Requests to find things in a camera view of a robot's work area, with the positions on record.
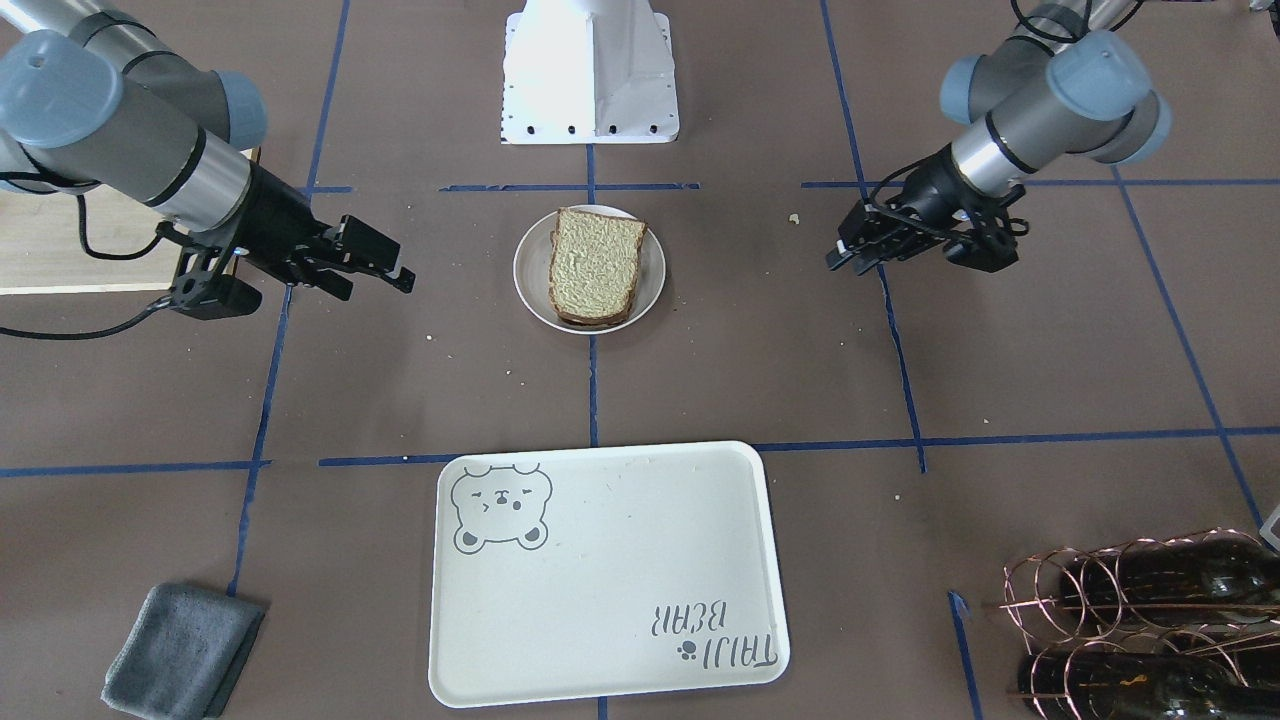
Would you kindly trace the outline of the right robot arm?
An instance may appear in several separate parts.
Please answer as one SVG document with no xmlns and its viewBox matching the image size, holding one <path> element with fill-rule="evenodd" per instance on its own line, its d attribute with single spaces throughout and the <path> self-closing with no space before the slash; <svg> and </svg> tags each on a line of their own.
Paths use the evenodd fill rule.
<svg viewBox="0 0 1280 720">
<path fill-rule="evenodd" d="M 353 273 L 413 288 L 394 240 L 351 215 L 320 222 L 250 159 L 268 118 L 246 76 L 193 67 L 109 1 L 5 1 L 3 18 L 20 31 L 3 55 L 3 184 L 106 186 L 157 213 L 157 236 L 180 247 L 165 309 L 253 313 L 261 295 L 236 275 L 237 258 L 342 301 Z"/>
</svg>

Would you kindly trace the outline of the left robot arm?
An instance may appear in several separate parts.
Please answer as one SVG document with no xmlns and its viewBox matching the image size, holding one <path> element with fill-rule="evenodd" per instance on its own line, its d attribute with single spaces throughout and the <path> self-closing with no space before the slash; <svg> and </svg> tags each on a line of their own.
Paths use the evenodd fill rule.
<svg viewBox="0 0 1280 720">
<path fill-rule="evenodd" d="M 950 143 L 899 170 L 900 191 L 865 192 L 844 218 L 826 265 L 865 274 L 932 249 L 959 266 L 1000 272 L 1028 224 L 1011 215 L 1033 174 L 1062 156 L 1142 161 L 1172 128 L 1172 109 L 1117 29 L 1137 1 L 1043 1 L 992 53 L 955 61 L 940 109 L 963 126 Z"/>
</svg>

